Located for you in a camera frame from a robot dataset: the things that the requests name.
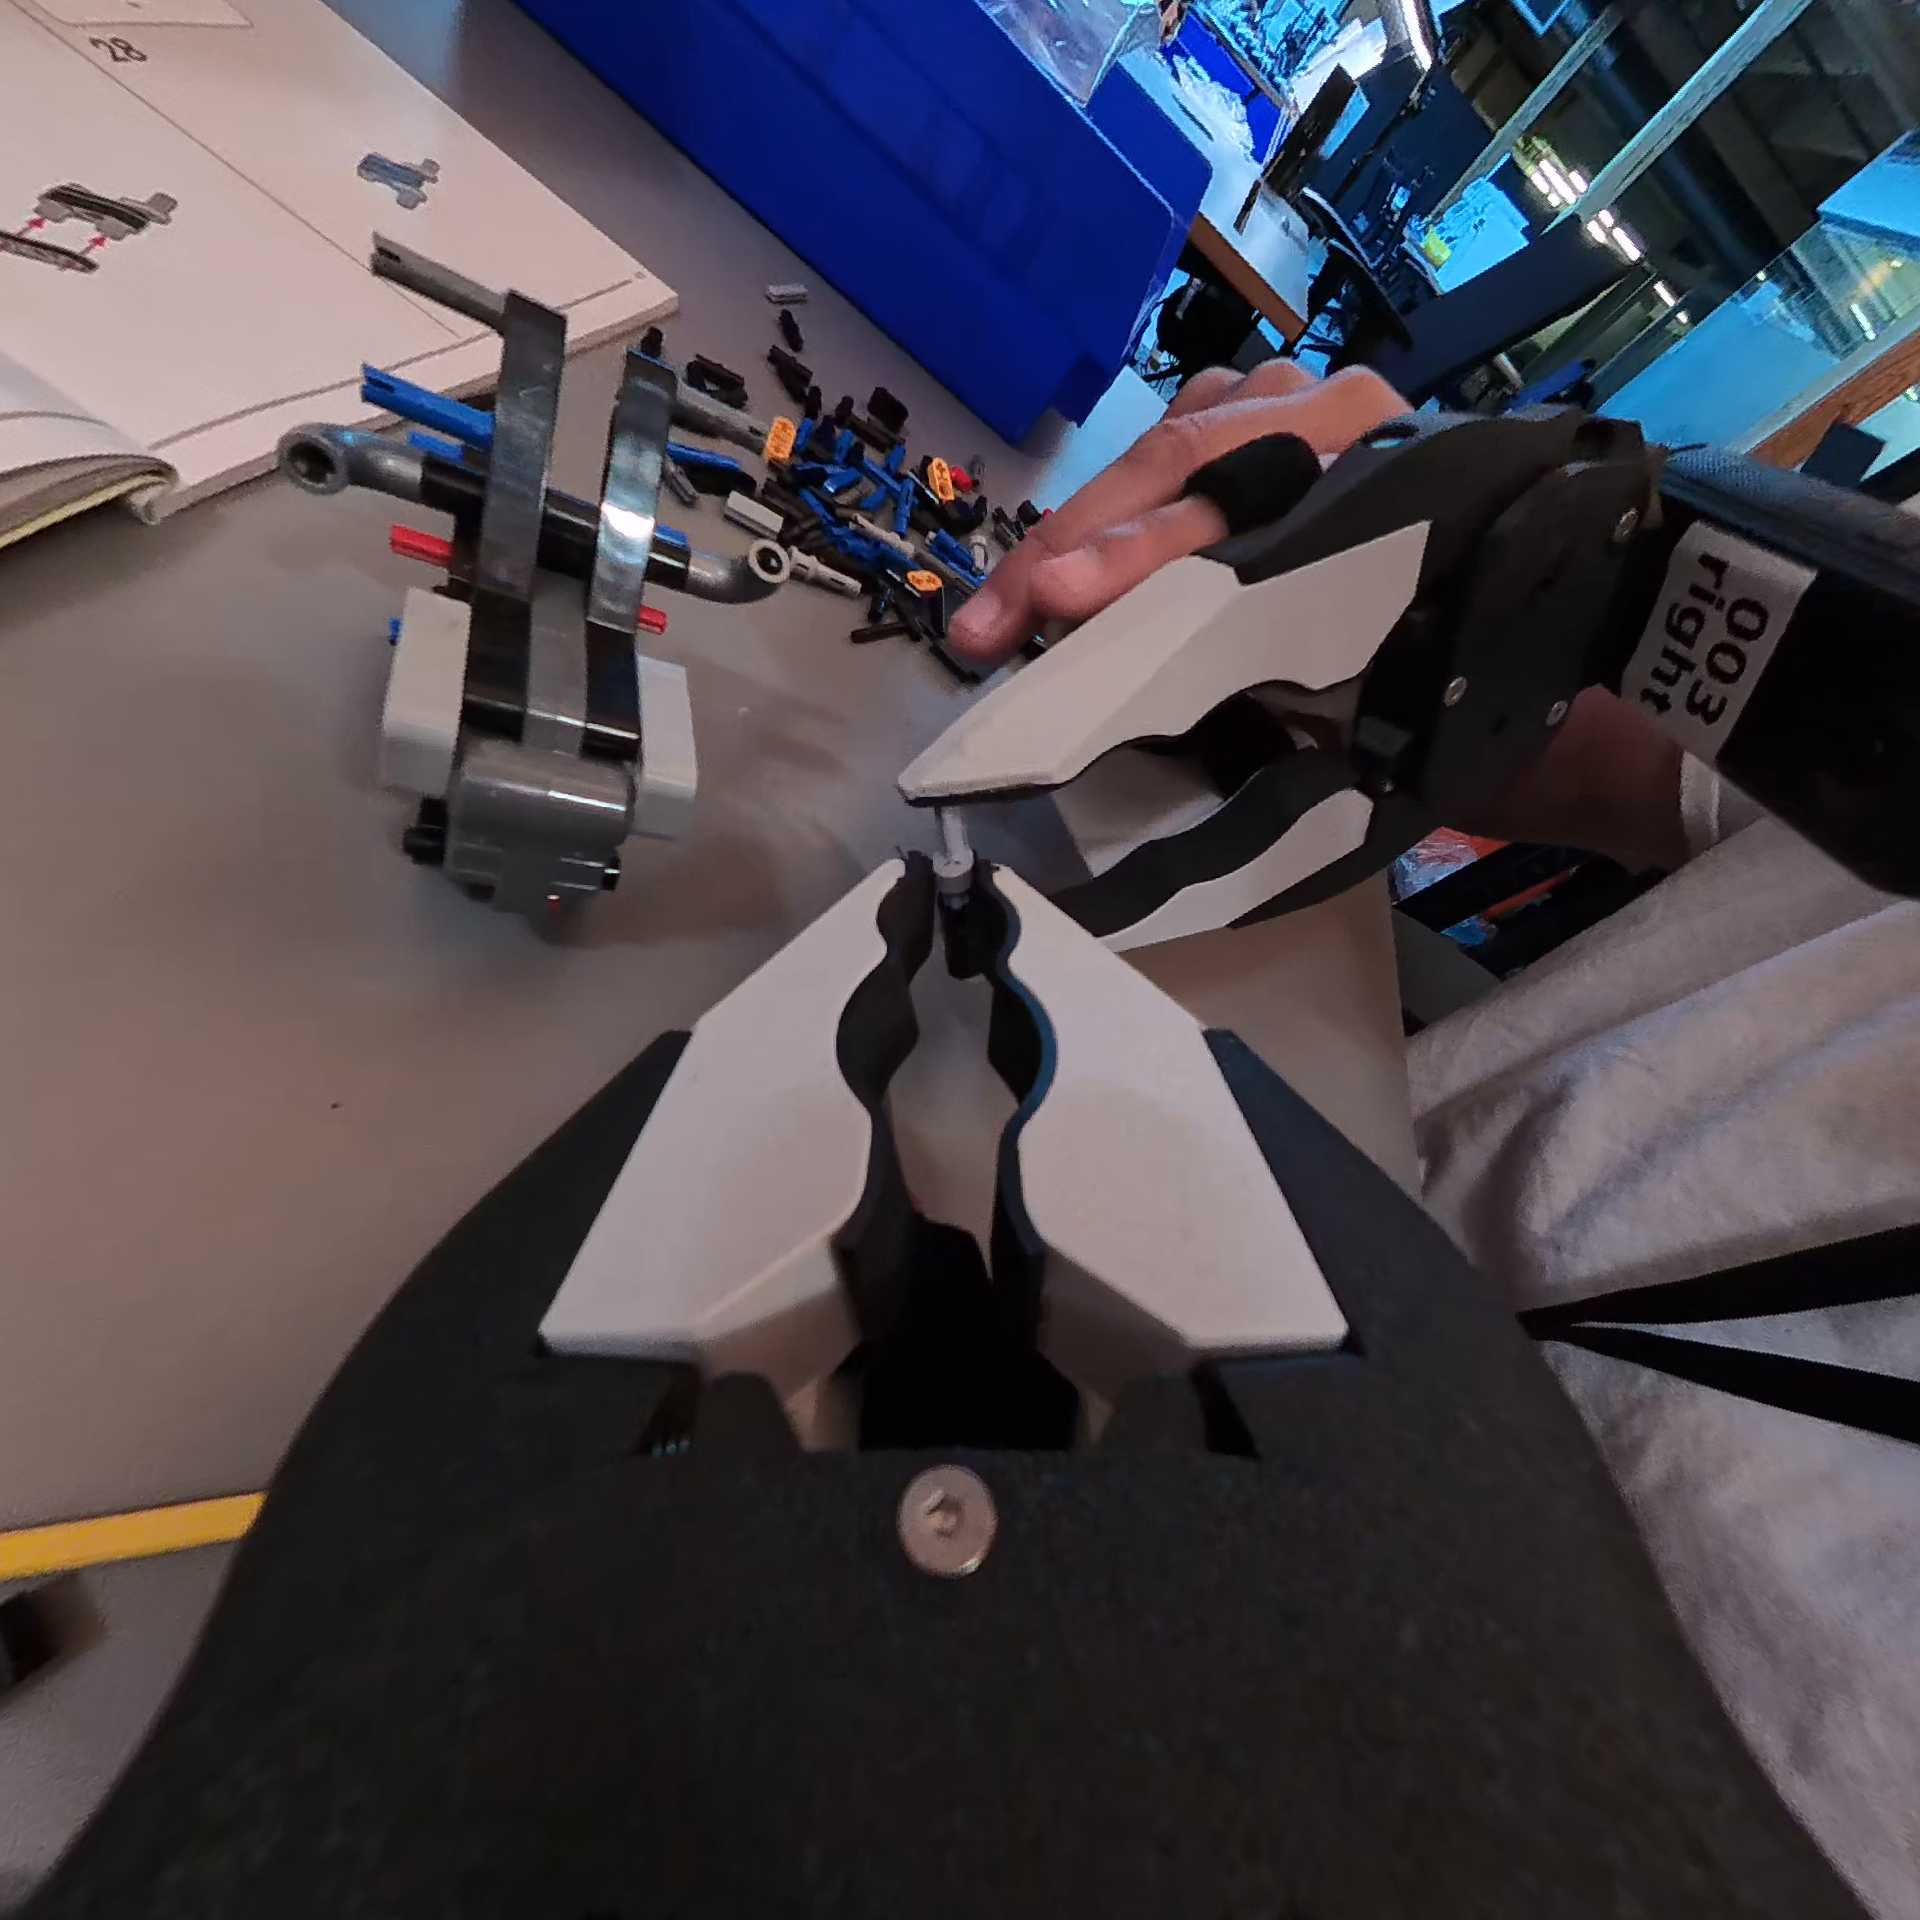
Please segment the person's right forearm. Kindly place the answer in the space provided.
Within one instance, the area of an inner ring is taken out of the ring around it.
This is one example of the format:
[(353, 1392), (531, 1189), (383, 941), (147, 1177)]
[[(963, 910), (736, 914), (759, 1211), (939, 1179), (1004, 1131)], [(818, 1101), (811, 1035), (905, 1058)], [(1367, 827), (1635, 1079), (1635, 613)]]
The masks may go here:
[(1578, 695), (1548, 751), (1491, 799), (1454, 809), (1454, 832), (1570, 848), (1627, 872), (1674, 872), (1743, 819), (1705, 761), (1606, 687)]

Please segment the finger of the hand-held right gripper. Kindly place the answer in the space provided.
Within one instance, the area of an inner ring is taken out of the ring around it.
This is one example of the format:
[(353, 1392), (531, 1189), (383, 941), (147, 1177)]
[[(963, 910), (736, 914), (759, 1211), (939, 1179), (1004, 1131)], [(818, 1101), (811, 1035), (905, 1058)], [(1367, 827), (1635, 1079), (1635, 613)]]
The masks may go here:
[(1319, 745), (1118, 746), (1052, 790), (1089, 878), (1056, 905), (1115, 953), (1248, 920), (1363, 848), (1375, 799)]
[(1419, 518), (1264, 583), (1199, 555), (1166, 565), (971, 703), (900, 769), (900, 797), (1046, 793), (1246, 690), (1356, 681), (1414, 603), (1428, 530)]

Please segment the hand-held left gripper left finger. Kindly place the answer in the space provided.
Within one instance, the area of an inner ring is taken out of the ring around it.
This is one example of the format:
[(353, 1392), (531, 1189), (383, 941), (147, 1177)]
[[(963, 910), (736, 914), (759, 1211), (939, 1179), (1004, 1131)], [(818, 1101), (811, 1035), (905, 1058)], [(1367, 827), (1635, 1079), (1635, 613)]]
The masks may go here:
[(854, 1353), (832, 1238), (866, 1189), (873, 1120), (838, 1030), (905, 874), (879, 863), (690, 1027), (545, 1311), (551, 1353), (756, 1375), (780, 1395)]

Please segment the partly built lego truck chassis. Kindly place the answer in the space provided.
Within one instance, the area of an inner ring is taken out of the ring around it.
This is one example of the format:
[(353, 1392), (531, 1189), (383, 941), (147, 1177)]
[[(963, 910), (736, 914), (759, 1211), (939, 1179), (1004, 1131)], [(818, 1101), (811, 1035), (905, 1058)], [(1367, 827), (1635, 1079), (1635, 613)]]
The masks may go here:
[(739, 558), (663, 520), (680, 427), (762, 448), (768, 424), (626, 353), (594, 498), (554, 487), (568, 321), (387, 234), (370, 270), (498, 335), (489, 406), (383, 368), (361, 400), (406, 437), (306, 423), (280, 473), (312, 495), (369, 490), (449, 518), (449, 534), (391, 528), (391, 551), (433, 566), (391, 623), (378, 776), (417, 801), (400, 848), (468, 898), (555, 920), (617, 888), (631, 839), (684, 834), (699, 762), (687, 669), (650, 658), (650, 589), (740, 607), (790, 578), (762, 534)]

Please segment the black lego connector grey axles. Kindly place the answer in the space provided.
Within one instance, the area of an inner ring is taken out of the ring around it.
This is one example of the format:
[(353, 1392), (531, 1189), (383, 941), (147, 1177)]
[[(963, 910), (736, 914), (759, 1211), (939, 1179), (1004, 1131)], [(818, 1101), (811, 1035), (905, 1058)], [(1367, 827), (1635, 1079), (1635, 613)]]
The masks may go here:
[(992, 862), (971, 841), (968, 814), (958, 805), (931, 810), (936, 850), (931, 856), (936, 911), (948, 975), (982, 975), (991, 965), (992, 935), (986, 930)]

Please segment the black office chair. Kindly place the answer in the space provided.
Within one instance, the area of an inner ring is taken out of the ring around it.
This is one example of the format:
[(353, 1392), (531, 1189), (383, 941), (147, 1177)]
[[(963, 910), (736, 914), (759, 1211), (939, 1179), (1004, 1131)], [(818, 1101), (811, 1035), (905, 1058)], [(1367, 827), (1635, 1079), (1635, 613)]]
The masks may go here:
[(1291, 205), (1303, 214), (1311, 237), (1324, 246), (1307, 283), (1307, 318), (1288, 347), (1296, 366), (1319, 353), (1324, 373), (1371, 368), (1407, 375), (1415, 353), (1409, 313), (1401, 311), (1360, 250), (1360, 241), (1337, 207), (1311, 184), (1302, 184)]

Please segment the pile of small lego pins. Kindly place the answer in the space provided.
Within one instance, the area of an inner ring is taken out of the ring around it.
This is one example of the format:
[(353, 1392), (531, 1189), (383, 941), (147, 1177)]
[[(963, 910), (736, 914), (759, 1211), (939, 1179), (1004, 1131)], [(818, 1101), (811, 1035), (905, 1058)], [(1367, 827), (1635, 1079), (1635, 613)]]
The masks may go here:
[(958, 681), (983, 681), (987, 669), (954, 649), (954, 614), (1050, 509), (995, 498), (978, 455), (916, 450), (910, 411), (886, 386), (828, 400), (806, 355), (810, 287), (772, 280), (764, 298), (777, 406), (756, 411), (751, 375), (720, 355), (671, 362), (680, 406), (667, 490), (684, 507), (711, 501), (751, 538), (777, 546), (791, 583), (856, 599), (854, 643), (908, 639)]

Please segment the person's right hand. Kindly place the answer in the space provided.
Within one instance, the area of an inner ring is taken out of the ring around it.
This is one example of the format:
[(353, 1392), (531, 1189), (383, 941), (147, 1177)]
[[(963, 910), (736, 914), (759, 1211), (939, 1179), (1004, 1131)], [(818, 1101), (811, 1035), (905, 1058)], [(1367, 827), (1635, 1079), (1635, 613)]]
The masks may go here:
[(1185, 487), (1234, 448), (1294, 437), (1326, 464), (1407, 411), (1404, 395), (1369, 368), (1316, 377), (1272, 359), (1252, 373), (1195, 375), (1158, 424), (1046, 515), (948, 616), (951, 650), (995, 669), (1050, 619), (1081, 622), (1225, 538), (1223, 509)]

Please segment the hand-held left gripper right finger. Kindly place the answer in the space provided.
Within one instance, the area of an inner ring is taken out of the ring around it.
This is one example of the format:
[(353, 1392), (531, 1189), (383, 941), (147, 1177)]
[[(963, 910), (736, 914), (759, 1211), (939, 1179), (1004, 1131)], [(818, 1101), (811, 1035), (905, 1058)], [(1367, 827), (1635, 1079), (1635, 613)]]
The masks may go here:
[(1336, 1353), (1348, 1319), (1209, 1032), (1010, 869), (976, 869), (996, 1147), (992, 1272), (1067, 1378)]

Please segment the white instruction booklet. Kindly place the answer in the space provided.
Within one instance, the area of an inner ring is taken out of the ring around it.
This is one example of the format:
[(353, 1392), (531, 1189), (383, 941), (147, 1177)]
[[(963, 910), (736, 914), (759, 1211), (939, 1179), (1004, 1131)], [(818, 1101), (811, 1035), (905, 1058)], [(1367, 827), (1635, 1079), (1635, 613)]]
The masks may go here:
[(488, 387), (496, 335), (376, 275), (379, 234), (561, 311), (568, 351), (682, 303), (328, 3), (2, 3), (6, 544), (376, 423), (364, 366)]

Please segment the yellow lego axle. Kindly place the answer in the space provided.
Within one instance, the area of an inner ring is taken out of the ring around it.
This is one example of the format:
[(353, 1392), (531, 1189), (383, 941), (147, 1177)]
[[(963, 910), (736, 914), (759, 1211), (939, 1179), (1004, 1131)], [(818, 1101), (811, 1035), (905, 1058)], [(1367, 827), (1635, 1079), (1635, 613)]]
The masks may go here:
[(6, 1526), (2, 1583), (235, 1545), (256, 1525), (265, 1498), (264, 1493), (223, 1495), (99, 1518)]

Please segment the blue plastic bin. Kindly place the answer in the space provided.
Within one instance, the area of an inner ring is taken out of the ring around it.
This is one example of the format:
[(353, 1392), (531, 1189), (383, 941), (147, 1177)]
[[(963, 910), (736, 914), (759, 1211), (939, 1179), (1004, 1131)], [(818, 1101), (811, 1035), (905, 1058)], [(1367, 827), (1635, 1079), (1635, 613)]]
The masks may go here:
[(1080, 424), (1209, 191), (1130, 70), (1073, 99), (974, 2), (527, 2), (1008, 443)]

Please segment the person's white shirt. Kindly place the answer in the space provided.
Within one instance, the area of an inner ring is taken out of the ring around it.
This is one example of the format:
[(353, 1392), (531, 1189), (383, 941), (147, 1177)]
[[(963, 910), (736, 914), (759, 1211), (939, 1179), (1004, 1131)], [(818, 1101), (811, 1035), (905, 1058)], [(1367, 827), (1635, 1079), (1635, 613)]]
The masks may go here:
[[(1915, 902), (1783, 824), (1409, 1043), (1425, 1200), (1515, 1306), (1918, 1213)], [(1875, 1914), (1915, 1914), (1915, 1446), (1548, 1351), (1697, 1656)]]

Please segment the clear plastic bag bundle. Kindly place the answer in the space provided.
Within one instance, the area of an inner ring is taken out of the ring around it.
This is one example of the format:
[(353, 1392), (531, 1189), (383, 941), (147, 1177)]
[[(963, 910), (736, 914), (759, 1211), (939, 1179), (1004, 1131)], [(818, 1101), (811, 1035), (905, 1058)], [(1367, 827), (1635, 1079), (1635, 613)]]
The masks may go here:
[(978, 2), (1080, 107), (1132, 55), (1160, 49), (1176, 35), (1190, 2)]

